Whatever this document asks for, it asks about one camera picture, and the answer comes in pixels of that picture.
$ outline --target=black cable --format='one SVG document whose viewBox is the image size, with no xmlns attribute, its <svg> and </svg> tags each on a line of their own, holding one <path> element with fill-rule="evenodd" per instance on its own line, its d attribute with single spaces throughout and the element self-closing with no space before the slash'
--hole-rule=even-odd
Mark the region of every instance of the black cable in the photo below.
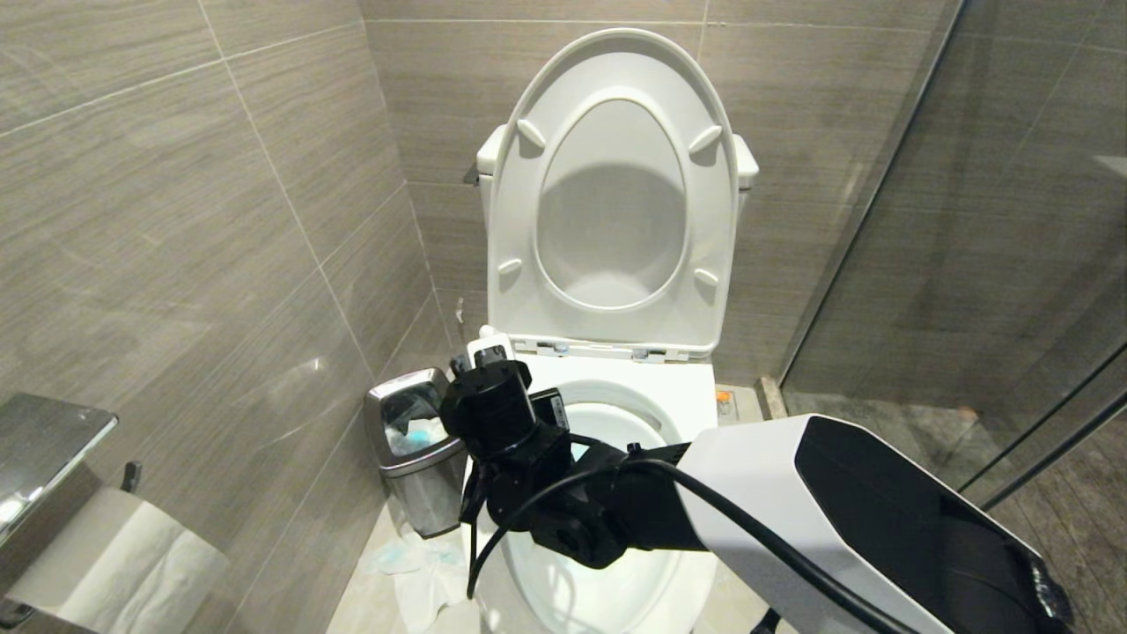
<svg viewBox="0 0 1127 634">
<path fill-rule="evenodd" d="M 594 445 L 602 445 L 603 443 L 602 440 L 591 438 L 589 436 L 579 436 L 577 434 L 571 434 L 571 432 L 568 432 L 567 436 L 568 440 L 570 440 L 575 445 L 584 445 L 587 447 L 592 447 Z"/>
<path fill-rule="evenodd" d="M 808 560 L 806 555 L 787 543 L 782 537 L 779 537 L 775 532 L 753 518 L 747 514 L 747 511 L 739 508 L 724 495 L 712 491 L 704 485 L 704 483 L 698 481 L 673 465 L 649 458 L 627 461 L 618 465 L 592 470 L 589 472 L 565 477 L 549 486 L 545 486 L 535 495 L 525 500 L 523 504 L 517 507 L 505 519 L 505 521 L 497 527 L 497 532 L 492 534 L 489 542 L 486 543 L 485 548 L 481 550 L 481 556 L 473 559 L 470 566 L 469 584 L 465 590 L 467 597 L 471 599 L 473 598 L 473 587 L 477 584 L 478 575 L 481 574 L 481 568 L 485 565 L 486 559 L 489 557 L 489 554 L 492 553 L 494 548 L 497 547 L 502 538 L 509 532 L 513 525 L 521 519 L 521 516 L 527 512 L 544 498 L 564 489 L 575 486 L 602 475 L 622 471 L 658 472 L 672 477 L 677 484 L 687 489 L 694 495 L 724 515 L 724 517 L 736 524 L 736 526 L 744 529 L 748 535 L 757 539 L 764 547 L 766 547 L 767 551 L 771 552 L 772 555 L 779 557 L 780 561 L 790 566 L 790 569 L 798 573 L 798 575 L 801 577 L 807 583 L 828 597 L 831 601 L 836 604 L 864 625 L 881 634 L 915 634 L 914 629 L 885 614 L 863 597 L 844 586 L 842 582 L 826 574 L 825 571 Z"/>
<path fill-rule="evenodd" d="M 470 523 L 470 570 L 473 570 L 473 565 L 478 561 L 478 517 L 473 516 L 473 520 Z"/>
<path fill-rule="evenodd" d="M 775 634 L 775 627 L 779 627 L 781 619 L 774 608 L 767 608 L 767 614 L 763 615 L 758 624 L 752 628 L 752 634 Z"/>
</svg>

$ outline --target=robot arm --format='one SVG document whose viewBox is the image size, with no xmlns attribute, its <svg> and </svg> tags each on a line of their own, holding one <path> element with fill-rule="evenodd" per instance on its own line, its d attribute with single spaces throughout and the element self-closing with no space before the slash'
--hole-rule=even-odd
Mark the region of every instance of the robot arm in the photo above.
<svg viewBox="0 0 1127 634">
<path fill-rule="evenodd" d="M 595 569 L 627 548 L 712 551 L 804 633 L 1067 632 L 1036 552 L 857 426 L 805 416 L 621 452 L 571 435 L 559 392 L 529 395 L 506 357 L 479 351 L 441 409 L 474 461 L 462 521 L 485 506 L 500 527 L 470 592 L 516 530 Z"/>
</svg>

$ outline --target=toilet bowl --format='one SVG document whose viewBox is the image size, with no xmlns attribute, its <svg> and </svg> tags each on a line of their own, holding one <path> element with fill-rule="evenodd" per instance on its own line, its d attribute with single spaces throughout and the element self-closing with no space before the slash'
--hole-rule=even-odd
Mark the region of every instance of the toilet bowl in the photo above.
<svg viewBox="0 0 1127 634">
<path fill-rule="evenodd" d="M 530 391 L 558 389 L 571 431 L 623 450 L 716 427 L 708 359 L 758 168 L 696 62 L 645 30 L 582 37 L 477 167 L 489 324 L 529 365 Z M 481 514 L 479 544 L 495 529 Z M 716 569 L 710 553 L 631 550 L 589 570 L 509 534 L 476 600 L 494 634 L 686 634 Z"/>
</svg>

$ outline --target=tile grout line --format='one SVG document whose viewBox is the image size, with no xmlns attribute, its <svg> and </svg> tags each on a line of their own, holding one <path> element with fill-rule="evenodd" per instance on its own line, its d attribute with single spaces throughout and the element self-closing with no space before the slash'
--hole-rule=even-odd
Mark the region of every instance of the tile grout line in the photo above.
<svg viewBox="0 0 1127 634">
<path fill-rule="evenodd" d="M 482 24 L 482 23 L 498 23 L 498 24 L 606 24 L 606 25 L 629 25 L 629 24 L 644 24 L 644 25 L 673 25 L 673 26 L 700 26 L 699 20 L 574 20 L 574 19 L 562 19 L 562 20 L 536 20 L 536 19 L 482 19 L 482 18 L 470 18 L 470 19 L 456 19 L 456 18 L 376 18 L 376 19 L 365 19 L 366 23 L 385 23 L 385 24 Z"/>
<path fill-rule="evenodd" d="M 274 43 L 270 43 L 270 44 L 266 44 L 264 46 L 259 46 L 257 48 L 251 48 L 249 51 L 243 51 L 241 53 L 232 53 L 230 55 L 223 55 L 222 59 L 223 60 L 238 60 L 239 57 L 246 57 L 247 55 L 254 55 L 255 53 L 261 53 L 263 51 L 269 51 L 270 48 L 277 48 L 278 46 L 285 46 L 286 44 L 293 44 L 295 42 L 301 42 L 303 39 L 309 39 L 309 38 L 312 38 L 312 37 L 317 37 L 318 35 L 325 35 L 326 33 L 332 33 L 334 30 L 340 30 L 340 29 L 344 29 L 344 28 L 348 28 L 349 26 L 353 26 L 355 24 L 356 24 L 355 20 L 347 21 L 347 23 L 344 23 L 344 24 L 338 24 L 337 26 L 330 26 L 329 28 L 322 28 L 321 30 L 314 30 L 313 33 L 307 33 L 304 35 L 299 35 L 296 37 L 291 37 L 289 39 L 282 39 L 281 42 L 274 42 Z M 208 26 L 208 28 L 211 27 L 211 21 L 207 23 L 207 26 Z M 218 44 L 219 43 L 219 38 L 216 38 L 215 42 Z"/>
<path fill-rule="evenodd" d="M 434 280 L 434 270 L 431 269 L 431 256 L 426 251 L 426 240 L 423 239 L 423 225 L 419 224 L 419 214 L 415 208 L 415 199 L 410 196 L 410 187 L 407 188 L 407 202 L 411 205 L 411 217 L 415 220 L 415 231 L 419 236 L 419 248 L 423 250 L 423 261 L 426 264 L 426 274 L 431 278 L 431 293 L 434 295 L 435 310 L 438 311 L 440 322 L 442 322 L 442 331 L 446 333 L 446 346 L 450 349 L 454 348 L 454 340 L 450 338 L 450 329 L 446 328 L 446 321 L 442 320 L 442 307 L 438 305 L 438 285 Z"/>
<path fill-rule="evenodd" d="M 274 557 L 274 553 L 277 552 L 278 545 L 282 544 L 282 539 L 285 537 L 287 533 L 290 533 L 290 527 L 292 527 L 293 521 L 298 519 L 298 514 L 301 512 L 302 507 L 305 506 L 305 502 L 309 500 L 309 497 L 313 493 L 313 488 L 317 486 L 318 481 L 320 481 L 321 476 L 325 475 L 325 470 L 329 468 L 329 463 L 332 462 L 332 457 L 337 455 L 337 452 L 340 449 L 340 446 L 344 444 L 345 439 L 348 438 L 348 432 L 352 431 L 353 426 L 362 425 L 358 423 L 356 417 L 361 413 L 363 409 L 364 409 L 363 403 L 357 405 L 356 410 L 353 411 L 352 417 L 348 418 L 348 425 L 345 426 L 345 430 L 340 435 L 340 438 L 337 439 L 337 444 L 332 446 L 332 452 L 329 452 L 329 456 L 328 458 L 325 459 L 325 464 L 321 465 L 321 468 L 317 472 L 317 475 L 310 482 L 309 489 L 307 489 L 305 493 L 301 497 L 301 501 L 298 502 L 296 507 L 294 507 L 293 514 L 290 515 L 290 519 L 285 523 L 285 528 L 283 528 L 282 533 L 278 534 L 277 542 L 274 543 L 274 546 L 270 547 L 270 552 L 267 553 L 266 556 L 263 559 L 263 565 L 258 566 L 258 572 L 255 573 L 255 578 L 250 580 L 250 584 L 247 586 L 246 593 L 243 593 L 242 598 L 239 599 L 239 605 L 236 606 L 234 611 L 231 613 L 231 620 L 229 620 L 227 623 L 227 627 L 223 628 L 223 634 L 227 634 L 228 632 L 231 631 L 231 627 L 234 625 L 234 617 L 238 616 L 240 610 L 242 610 L 242 606 L 246 605 L 247 598 L 250 597 L 250 591 L 254 590 L 255 586 L 258 584 L 258 580 L 263 577 L 263 572 L 266 571 L 266 566 L 270 563 L 270 560 Z"/>
<path fill-rule="evenodd" d="M 222 359 L 220 359 L 218 363 L 215 363 L 212 366 L 212 369 L 208 370 L 207 374 L 204 375 L 202 379 L 199 379 L 199 382 L 195 385 L 195 387 L 193 387 L 192 390 L 188 391 L 188 393 L 184 398 L 185 402 L 188 402 L 188 401 L 193 400 L 196 395 L 201 394 L 203 392 L 203 390 L 206 387 L 207 382 L 210 382 L 211 378 L 214 377 L 220 372 L 220 369 L 223 368 L 223 366 L 228 363 L 229 359 L 231 359 L 232 357 L 234 357 L 236 355 L 238 355 L 239 351 L 241 351 L 243 349 L 243 346 L 251 339 L 251 337 L 255 336 L 255 329 L 257 329 L 258 325 L 266 323 L 267 321 L 269 321 L 272 319 L 272 316 L 274 316 L 275 314 L 277 314 L 277 312 L 279 310 L 282 310 L 282 307 L 286 304 L 286 302 L 289 302 L 291 298 L 293 298 L 293 296 L 295 294 L 298 294 L 298 291 L 300 291 L 301 287 L 304 286 L 305 283 L 309 282 L 309 279 L 313 275 L 316 275 L 316 274 L 317 274 L 317 269 L 316 268 L 311 269 L 309 273 L 305 274 L 304 277 L 301 278 L 300 282 L 298 282 L 296 284 L 294 284 L 293 288 L 289 293 L 286 293 L 286 295 L 281 301 L 278 301 L 276 304 L 274 304 L 273 306 L 270 306 L 270 309 L 268 311 L 266 311 L 266 314 L 263 316 L 263 319 L 259 320 L 251 328 L 251 330 L 247 334 L 247 337 L 240 339 L 233 347 L 231 347 L 230 352 L 228 352 L 227 355 L 224 355 Z M 168 436 L 172 431 L 172 427 L 174 427 L 174 425 L 176 422 L 179 421 L 179 417 L 180 416 L 178 413 L 174 414 L 172 417 L 170 417 L 168 419 L 168 425 L 166 425 L 162 429 L 154 430 L 153 434 L 150 434 L 149 436 L 147 436 L 143 439 L 141 439 L 139 441 L 140 444 L 137 445 L 137 447 L 140 447 L 141 450 L 144 450 L 145 448 L 151 447 L 151 446 L 158 444 L 159 441 L 163 440 L 165 437 Z"/>
<path fill-rule="evenodd" d="M 407 341 L 407 336 L 411 334 L 411 329 L 415 328 L 415 323 L 419 321 L 419 316 L 423 315 L 423 311 L 426 310 L 426 304 L 429 302 L 429 297 L 423 300 L 423 305 L 415 311 L 415 316 L 412 316 L 410 325 L 407 327 L 407 330 L 403 331 L 403 334 L 399 338 L 399 343 L 396 345 L 394 350 L 392 350 L 391 355 L 388 356 L 388 361 L 384 363 L 382 368 L 380 368 L 380 374 L 376 376 L 376 379 L 383 376 L 383 373 L 391 367 L 391 363 L 394 361 L 396 355 L 399 355 L 399 349 L 403 347 L 403 343 Z"/>
<path fill-rule="evenodd" d="M 201 11 L 204 10 L 203 6 L 199 7 L 199 10 Z M 0 132 L 0 139 L 3 139 L 5 136 L 7 136 L 9 134 L 14 134 L 16 132 L 19 132 L 20 130 L 26 130 L 28 127 L 38 125 L 41 123 L 46 123 L 46 122 L 48 122 L 51 119 L 54 119 L 54 118 L 57 118 L 60 116 L 73 113 L 76 110 L 80 110 L 80 109 L 89 107 L 89 106 L 94 106 L 94 105 L 100 104 L 101 101 L 105 101 L 107 99 L 119 97 L 122 95 L 132 92 L 133 90 L 139 90 L 141 88 L 145 88 L 145 87 L 152 86 L 153 83 L 158 83 L 158 82 L 165 81 L 167 79 L 172 79 L 172 78 L 179 77 L 181 74 L 187 74 L 189 72 L 195 72 L 197 70 L 203 70 L 203 69 L 205 69 L 207 66 L 212 66 L 212 65 L 215 65 L 215 64 L 221 64 L 221 63 L 223 63 L 227 60 L 237 60 L 239 57 L 242 57 L 242 56 L 246 56 L 246 55 L 250 55 L 250 54 L 254 54 L 254 53 L 260 53 L 263 51 L 267 51 L 269 48 L 274 48 L 274 47 L 277 47 L 277 46 L 284 46 L 286 44 L 293 44 L 295 42 L 301 42 L 302 39 L 308 39 L 310 37 L 317 37 L 318 35 L 325 35 L 326 33 L 330 33 L 330 32 L 334 32 L 334 30 L 337 30 L 337 29 L 346 28 L 346 27 L 349 27 L 349 26 L 356 24 L 355 21 L 349 21 L 347 24 L 341 24 L 341 25 L 332 26 L 332 27 L 329 27 L 329 28 L 326 28 L 326 29 L 321 29 L 321 30 L 318 30 L 318 32 L 314 32 L 314 33 L 307 33 L 304 35 L 299 35 L 298 37 L 292 37 L 290 39 L 284 39 L 282 42 L 274 42 L 273 44 L 267 44 L 265 46 L 259 46 L 257 48 L 251 48 L 250 51 L 245 51 L 242 53 L 236 53 L 233 55 L 228 56 L 228 55 L 223 54 L 223 50 L 219 45 L 219 38 L 215 36 L 214 29 L 212 29 L 211 21 L 208 20 L 207 15 L 203 14 L 203 16 L 204 16 L 204 20 L 207 23 L 207 29 L 211 33 L 212 41 L 215 42 L 215 48 L 219 52 L 219 57 L 216 57 L 214 60 L 211 60 L 210 62 L 204 62 L 204 63 L 201 63 L 201 64 L 196 64 L 194 66 L 188 66 L 188 68 L 185 68 L 185 69 L 175 70 L 172 72 L 169 72 L 167 74 L 162 74 L 160 77 L 154 77 L 152 79 L 145 79 L 144 81 L 140 81 L 137 83 L 133 83 L 131 86 L 126 86 L 125 88 L 119 88 L 119 89 L 114 90 L 112 92 L 106 92 L 105 95 L 101 95 L 99 97 L 95 97 L 95 98 L 89 99 L 87 101 L 82 101 L 81 104 L 76 104 L 76 105 L 70 106 L 68 108 L 63 108 L 63 109 L 61 109 L 59 111 L 51 113 L 51 114 L 48 114 L 46 116 L 42 116 L 39 118 L 36 118 L 35 120 L 29 120 L 27 123 L 21 123 L 21 124 L 17 125 L 16 127 L 12 127 L 10 130 L 5 130 L 5 131 Z"/>
<path fill-rule="evenodd" d="M 447 287 L 443 287 L 443 286 L 438 286 L 437 289 L 440 289 L 440 291 L 450 291 L 452 293 L 470 293 L 470 294 L 486 294 L 486 293 L 489 292 L 488 289 L 477 291 L 477 289 L 472 289 L 472 288 L 447 288 Z"/>
<path fill-rule="evenodd" d="M 105 101 L 105 100 L 108 100 L 108 99 L 113 99 L 115 97 L 119 97 L 122 95 L 132 92 L 134 90 L 140 90 L 141 88 L 145 88 L 145 87 L 152 86 L 153 83 L 158 83 L 160 81 L 165 81 L 166 79 L 172 79 L 172 78 L 179 77 L 181 74 L 187 74 L 189 72 L 195 72 L 197 70 L 202 70 L 202 69 L 205 69 L 207 66 L 213 66 L 215 64 L 221 64 L 221 63 L 223 63 L 223 59 L 222 57 L 216 59 L 216 60 L 212 60 L 210 62 L 204 62 L 202 64 L 196 64 L 196 65 L 190 66 L 190 68 L 181 69 L 181 70 L 178 70 L 178 71 L 175 71 L 175 72 L 170 72 L 168 74 L 162 74 L 162 75 L 153 78 L 153 79 L 147 79 L 147 80 L 140 82 L 140 83 L 134 83 L 133 86 L 127 86 L 125 88 L 122 88 L 122 89 L 118 89 L 118 90 L 114 90 L 113 92 L 107 92 L 106 95 L 103 95 L 100 97 L 95 97 L 94 99 L 90 99 L 89 101 L 82 101 L 81 104 L 78 104 L 77 106 L 71 106 L 69 108 L 64 108 L 64 109 L 61 109 L 61 110 L 59 110 L 56 113 L 48 114 L 47 116 L 37 118 L 35 120 L 29 120 L 27 123 L 17 125 L 16 127 L 12 127 L 11 130 L 5 130 L 3 132 L 0 132 L 0 139 L 3 139 L 5 136 L 8 136 L 9 134 L 15 134 L 16 132 L 19 132 L 20 130 L 26 130 L 28 127 L 32 127 L 32 126 L 35 126 L 35 125 L 39 125 L 41 123 L 46 123 L 48 120 L 57 118 L 60 116 L 68 115 L 68 114 L 73 113 L 76 110 L 80 110 L 80 109 L 89 107 L 89 106 L 95 106 L 97 104 L 100 104 L 101 101 Z"/>
<path fill-rule="evenodd" d="M 383 113 L 388 118 L 388 132 L 391 135 L 392 145 L 394 145 L 396 149 L 396 163 L 401 166 L 402 160 L 401 157 L 399 155 L 399 143 L 396 142 L 394 140 L 396 137 L 394 128 L 391 125 L 391 108 L 388 107 L 388 98 L 383 93 L 383 82 L 380 80 L 380 64 L 375 63 L 375 50 L 372 46 L 372 38 L 369 37 L 366 24 L 367 20 L 365 20 L 363 16 L 361 16 L 361 29 L 364 32 L 364 42 L 367 44 L 367 54 L 369 57 L 371 57 L 372 60 L 372 72 L 375 74 L 375 86 L 380 92 L 380 105 L 383 107 Z M 415 230 L 418 232 L 419 248 L 423 249 L 423 262 L 426 265 L 427 277 L 431 278 L 431 294 L 432 296 L 434 296 L 434 307 L 435 310 L 438 311 L 438 319 L 440 319 L 438 321 L 442 323 L 442 331 L 446 334 L 446 346 L 453 349 L 454 343 L 453 340 L 450 338 L 450 329 L 446 328 L 446 321 L 442 320 L 442 306 L 438 303 L 438 287 L 434 280 L 434 271 L 431 269 L 431 257 L 429 255 L 427 255 L 426 251 L 426 241 L 423 239 L 423 226 L 419 224 L 418 211 L 415 208 L 415 198 L 411 197 L 411 189 L 409 185 L 410 182 L 407 180 L 407 176 L 403 175 L 403 181 L 400 185 L 400 187 L 407 187 L 407 203 L 411 206 L 411 217 L 415 221 Z M 411 325 L 407 328 L 407 333 L 410 333 L 411 328 L 414 327 L 415 322 L 411 322 Z M 402 346 L 402 340 L 400 340 L 399 345 L 396 346 L 396 350 L 391 354 L 391 357 L 388 358 L 388 364 L 391 364 L 391 359 L 394 358 L 396 352 L 399 352 L 400 346 Z M 385 364 L 383 369 L 380 370 L 381 375 L 384 373 L 384 370 L 388 369 L 387 366 L 388 365 Z"/>
<path fill-rule="evenodd" d="M 1097 46 L 1095 44 L 1081 44 L 1080 48 L 1086 51 L 1099 51 L 1101 53 L 1115 53 L 1116 55 L 1127 55 L 1127 48 L 1112 48 L 1111 46 Z"/>
<path fill-rule="evenodd" d="M 399 186 L 394 188 L 394 190 L 392 190 L 390 194 L 388 194 L 388 197 L 383 198 L 383 202 L 380 203 L 379 205 L 376 205 L 375 209 L 373 209 L 372 213 L 367 214 L 367 216 L 364 217 L 364 220 L 361 220 L 360 224 L 356 224 L 356 227 L 353 229 L 352 231 L 349 231 L 348 234 L 345 235 L 344 239 L 340 240 L 340 243 L 337 244 L 337 248 L 332 249 L 332 252 L 330 252 L 329 255 L 325 256 L 325 261 L 329 261 L 338 252 L 340 252 L 340 249 L 345 245 L 345 243 L 347 243 L 348 240 L 353 239 L 353 236 L 356 233 L 358 233 L 360 230 L 363 229 L 364 225 L 367 224 L 373 217 L 375 217 L 375 215 L 378 213 L 380 213 L 380 211 L 383 209 L 383 207 L 387 206 L 388 203 L 390 203 L 392 200 L 392 198 L 394 198 L 397 195 L 399 195 L 399 190 L 402 189 L 406 186 L 407 186 L 407 181 L 405 180 L 405 181 L 400 182 Z"/>
<path fill-rule="evenodd" d="M 365 19 L 365 23 L 370 24 L 485 24 L 485 23 L 496 23 L 496 24 L 592 24 L 592 25 L 644 25 L 644 26 L 743 26 L 743 27 L 790 27 L 790 28 L 835 28 L 842 30 L 890 30 L 897 33 L 924 33 L 930 34 L 931 32 L 923 28 L 907 28 L 907 27 L 887 27 L 887 26 L 855 26 L 855 25 L 834 25 L 834 24 L 806 24 L 806 23 L 742 23 L 742 21 L 698 21 L 698 20 L 575 20 L 575 19 L 560 19 L 560 20 L 534 20 L 534 19 L 503 19 L 503 20 L 490 20 L 490 19 L 453 19 L 453 18 L 376 18 L 376 19 Z"/>
<path fill-rule="evenodd" d="M 1064 69 L 1061 71 L 1061 75 L 1057 77 L 1056 82 L 1053 83 L 1053 89 L 1049 90 L 1048 96 L 1045 97 L 1045 101 L 1041 102 L 1041 107 L 1037 109 L 1037 116 L 1035 116 L 1033 122 L 1029 124 L 1029 130 L 1026 130 L 1026 133 L 1021 136 L 1021 142 L 1018 143 L 1017 149 L 1014 149 L 1013 153 L 1010 154 L 1010 159 L 1005 161 L 1005 167 L 1003 167 L 1002 171 L 999 172 L 997 179 L 994 180 L 994 186 L 1001 185 L 1005 177 L 1010 173 L 1010 168 L 1013 167 L 1013 161 L 1015 161 L 1018 159 L 1018 154 L 1026 149 L 1026 145 L 1029 143 L 1029 139 L 1033 135 L 1033 131 L 1037 130 L 1038 125 L 1040 125 L 1041 117 L 1045 116 L 1045 110 L 1048 109 L 1049 102 L 1053 101 L 1053 98 L 1056 97 L 1057 91 L 1061 89 L 1061 83 L 1064 82 L 1064 78 L 1067 77 L 1068 71 L 1072 70 L 1073 62 L 1075 62 L 1076 56 L 1080 55 L 1080 50 L 1083 47 L 1083 43 L 1088 39 L 1089 34 L 1092 32 L 1092 27 L 1095 26 L 1095 21 L 1100 18 L 1100 14 L 1103 12 L 1103 8 L 1107 3 L 1108 0 L 1100 2 L 1100 8 L 1095 11 L 1092 19 L 1088 21 L 1088 26 L 1084 27 L 1084 34 L 1080 36 L 1077 42 L 1072 44 L 1072 54 L 1068 55 L 1068 61 L 1065 62 Z"/>
<path fill-rule="evenodd" d="M 701 53 L 704 51 L 704 30 L 708 28 L 708 7 L 712 0 L 704 0 L 704 16 L 701 17 L 701 37 L 696 41 L 696 63 L 701 63 Z"/>
<path fill-rule="evenodd" d="M 203 6 L 203 0 L 196 0 L 196 3 L 199 7 L 199 11 L 204 16 L 204 21 L 207 24 L 207 29 L 211 32 L 212 39 L 214 39 L 215 47 L 219 50 L 220 57 L 222 59 L 223 47 L 219 43 L 219 37 L 215 35 L 215 29 L 212 28 L 211 18 L 207 17 L 207 10 Z M 258 126 L 255 125 L 255 120 L 250 115 L 250 108 L 247 106 L 247 101 L 242 98 L 242 91 L 239 89 L 239 83 L 234 80 L 234 73 L 231 71 L 231 64 L 229 64 L 225 59 L 222 59 L 222 62 L 223 66 L 227 69 L 228 77 L 231 79 L 231 84 L 234 87 L 234 92 L 239 97 L 239 101 L 242 104 L 242 109 L 243 111 L 247 113 L 247 120 L 250 122 L 250 127 L 255 132 L 255 136 L 258 139 L 259 148 L 266 155 L 266 162 L 269 164 L 270 170 L 274 172 L 274 178 L 277 180 L 278 186 L 282 188 L 282 196 L 285 198 L 286 204 L 290 205 L 290 212 L 293 214 L 293 218 L 298 223 L 298 230 L 301 231 L 302 236 L 305 239 L 305 244 L 309 247 L 310 252 L 313 255 L 313 261 L 317 264 L 317 271 L 319 271 L 321 274 L 321 278 L 325 279 L 325 285 L 328 286 L 329 294 L 332 296 L 332 301 L 334 303 L 336 303 L 337 310 L 340 312 L 341 319 L 344 320 L 345 329 L 348 331 L 348 336 L 352 337 L 353 346 L 356 347 L 356 350 L 360 354 L 361 361 L 364 363 L 364 368 L 367 370 L 367 374 L 372 377 L 372 383 L 375 383 L 375 376 L 372 375 L 372 368 L 367 363 L 367 358 L 364 356 L 364 351 L 361 350 L 360 343 L 356 341 L 356 336 L 352 332 L 352 325 L 348 324 L 348 320 L 346 319 L 346 316 L 344 316 L 344 310 L 340 307 L 340 302 L 337 301 L 337 295 L 332 291 L 332 285 L 329 284 L 328 277 L 325 275 L 325 269 L 321 267 L 321 261 L 317 259 L 317 252 L 313 251 L 313 244 L 309 241 L 309 235 L 305 233 L 305 227 L 302 226 L 301 224 L 301 218 L 298 217 L 298 211 L 294 208 L 293 202 L 290 199 L 290 194 L 289 191 L 286 191 L 285 185 L 282 182 L 282 178 L 278 175 L 277 169 L 274 167 L 274 160 L 270 159 L 269 152 L 266 151 L 266 143 L 263 141 L 261 135 L 258 133 Z M 328 457 L 325 459 L 325 464 L 322 464 L 321 468 L 317 472 L 317 476 L 310 483 L 309 489 L 305 490 L 305 493 L 304 495 L 302 495 L 301 501 L 294 508 L 294 511 L 290 516 L 290 519 L 286 521 L 286 525 L 282 529 L 282 533 L 278 534 L 277 541 L 274 542 L 274 545 L 270 546 L 269 553 L 267 553 L 266 557 L 263 559 L 263 564 L 258 568 L 258 572 L 255 573 L 255 578 L 247 586 L 246 592 L 243 592 L 242 597 L 239 599 L 239 605 L 236 606 L 234 610 L 231 613 L 231 619 L 227 622 L 227 627 L 223 628 L 223 634 L 230 632 L 231 627 L 234 625 L 234 620 L 238 617 L 239 611 L 242 610 L 242 606 L 246 605 L 247 598 L 250 597 L 251 590 L 254 590 L 255 586 L 258 584 L 258 580 L 259 578 L 261 578 L 263 572 L 266 570 L 266 565 L 269 564 L 270 559 L 274 556 L 274 553 L 277 552 L 278 545 L 282 544 L 282 539 L 285 537 L 286 533 L 290 532 L 290 527 L 293 526 L 293 521 L 298 518 L 298 514 L 301 511 L 301 508 L 305 504 L 305 501 L 309 499 L 309 495 L 313 492 L 313 488 L 317 485 L 317 481 L 321 479 L 321 475 L 325 474 L 325 470 L 327 470 L 329 463 L 332 462 L 332 457 L 340 448 L 340 444 L 344 443 L 344 439 L 347 438 L 348 431 L 352 429 L 352 426 L 356 425 L 356 413 L 360 412 L 361 408 L 363 408 L 363 404 L 356 408 L 356 412 L 353 413 L 349 423 L 345 427 L 344 434 L 341 434 L 340 438 L 337 439 L 337 444 L 332 447 L 332 452 L 330 452 Z"/>
<path fill-rule="evenodd" d="M 298 229 L 301 231 L 301 235 L 305 240 L 305 245 L 309 247 L 309 252 L 313 256 L 313 261 L 317 262 L 317 269 L 321 273 L 321 278 L 325 279 L 325 285 L 329 289 L 332 303 L 336 304 L 337 311 L 340 313 L 340 319 L 344 321 L 345 330 L 348 331 L 348 337 L 352 338 L 353 346 L 356 347 L 356 352 L 360 354 L 361 361 L 364 363 L 364 368 L 367 370 L 369 377 L 372 383 L 375 383 L 375 374 L 372 373 L 372 365 L 369 363 L 367 356 L 364 355 L 364 349 L 361 348 L 360 340 L 356 339 L 356 333 L 353 332 L 352 324 L 348 323 L 348 315 L 345 313 L 345 309 L 340 304 L 340 300 L 337 297 L 337 292 L 332 289 L 329 276 L 325 274 L 325 267 L 322 266 L 320 258 L 317 257 L 317 250 L 313 249 L 313 243 L 309 241 L 309 233 L 305 231 L 305 226 L 302 224 L 301 217 L 298 216 L 298 207 L 294 206 L 293 199 L 290 198 L 290 191 L 286 189 L 285 182 L 282 180 L 282 175 L 278 173 L 277 167 L 274 164 L 274 159 L 270 157 L 269 150 L 266 149 L 266 141 L 263 140 L 261 133 L 258 132 L 258 125 L 255 123 L 255 117 L 250 113 L 250 106 L 247 105 L 247 100 L 242 96 L 242 89 L 239 88 L 239 82 L 234 78 L 234 71 L 231 70 L 231 64 L 223 55 L 223 46 L 219 42 L 219 36 L 215 35 L 215 29 L 212 27 L 211 18 L 207 16 L 207 10 L 203 6 L 203 0 L 196 0 L 196 3 L 198 5 L 201 12 L 203 12 L 204 21 L 207 24 L 207 29 L 211 32 L 212 39 L 215 41 L 215 47 L 219 48 L 223 68 L 227 69 L 227 74 L 231 79 L 231 86 L 234 87 L 234 95 L 239 98 L 239 102 L 242 104 L 243 111 L 247 113 L 247 120 L 250 122 L 250 128 L 255 133 L 255 137 L 258 139 L 258 145 L 263 150 L 263 154 L 266 157 L 266 163 L 269 164 L 270 171 L 274 173 L 274 178 L 277 180 L 278 187 L 282 189 L 282 197 L 285 198 L 286 205 L 290 207 L 290 213 L 293 215 L 294 222 L 298 223 Z"/>
</svg>

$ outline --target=crumpled tissue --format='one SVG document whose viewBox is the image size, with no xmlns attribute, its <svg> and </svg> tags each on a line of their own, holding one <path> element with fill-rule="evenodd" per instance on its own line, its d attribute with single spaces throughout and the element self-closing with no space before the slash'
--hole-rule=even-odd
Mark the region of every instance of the crumpled tissue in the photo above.
<svg viewBox="0 0 1127 634">
<path fill-rule="evenodd" d="M 458 535 L 451 537 L 424 541 L 411 532 L 365 557 L 365 572 L 394 577 L 399 615 L 409 634 L 423 634 L 443 606 L 465 600 L 469 571 Z"/>
<path fill-rule="evenodd" d="M 397 426 L 383 428 L 384 436 L 388 437 L 388 447 L 391 448 L 392 456 L 407 456 L 437 445 L 446 440 L 446 429 L 442 427 L 442 419 L 411 419 L 407 423 L 407 434 L 402 434 Z"/>
</svg>

